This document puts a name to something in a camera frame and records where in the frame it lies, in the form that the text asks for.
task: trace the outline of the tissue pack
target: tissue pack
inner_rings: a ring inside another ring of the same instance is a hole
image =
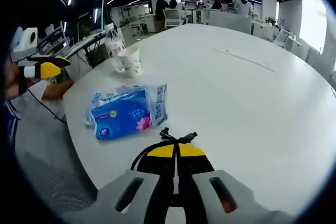
[[[138,133],[166,120],[165,92],[166,84],[122,86],[105,95],[96,92],[85,123],[94,128],[100,140]]]

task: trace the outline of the black cable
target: black cable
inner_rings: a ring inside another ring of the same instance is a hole
[[[19,59],[19,60],[17,60],[16,62],[19,62],[19,61],[22,61],[22,60],[28,59],[28,58],[30,58],[31,56],[33,56],[33,55],[36,55],[36,54],[37,54],[37,53],[35,52],[35,53],[33,53],[33,54],[31,54],[31,55],[29,55],[29,56],[27,56],[27,57],[23,58],[23,59]]]
[[[80,56],[78,56],[78,55],[77,55],[77,57],[78,57],[79,59],[81,59],[86,65],[89,65],[89,63],[88,63],[87,61],[83,60],[82,57],[80,57]]]
[[[36,98],[36,96],[34,96],[34,94],[29,90],[29,89],[27,89],[27,91],[35,98],[35,100],[39,103],[39,104],[41,104],[43,107],[45,107],[51,114],[53,114],[53,116],[54,117],[56,117],[60,122],[62,122],[62,123],[66,123],[65,121],[63,121],[62,119],[60,119],[57,115],[55,115],[55,113],[53,112],[53,111],[51,111],[51,109],[50,108],[48,108],[47,106],[45,106],[42,102],[40,102],[37,98]]]
[[[139,159],[151,152],[152,150],[156,149],[156,148],[159,148],[159,147],[164,147],[164,146],[167,146],[167,145],[171,145],[171,144],[174,144],[174,145],[177,145],[177,144],[186,144],[186,143],[190,143],[195,137],[197,137],[197,133],[194,132],[194,133],[190,133],[188,134],[187,136],[185,137],[180,137],[179,139],[176,139],[174,138],[173,136],[169,135],[168,133],[169,131],[169,128],[165,128],[164,130],[162,130],[160,132],[160,135],[161,135],[161,138],[166,140],[164,142],[159,142],[157,144],[153,144],[151,146],[148,146],[147,148],[145,148],[136,158],[135,160],[133,161],[132,163],[132,166],[131,166],[131,170],[134,170],[135,168],[135,165],[137,164],[137,162],[139,161]]]

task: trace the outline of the paper cup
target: paper cup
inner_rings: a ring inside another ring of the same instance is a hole
[[[119,59],[124,66],[124,73],[134,78],[142,73],[140,52],[138,47],[131,46],[118,53]]]

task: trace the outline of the computer monitor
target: computer monitor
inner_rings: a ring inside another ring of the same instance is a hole
[[[179,19],[178,11],[177,10],[164,10],[166,13],[167,19]]]

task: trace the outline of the robotic arm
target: robotic arm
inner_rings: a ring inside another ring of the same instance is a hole
[[[140,153],[137,171],[132,165],[98,192],[91,207],[65,213],[63,218],[70,223],[165,223],[168,207],[183,207],[186,223],[292,222],[286,213],[268,211],[256,203],[253,192],[228,173],[214,170],[203,151],[188,144],[196,135],[177,140],[164,129],[161,136],[168,141]],[[173,194],[175,160],[178,195]],[[122,213],[128,205],[127,212]]]

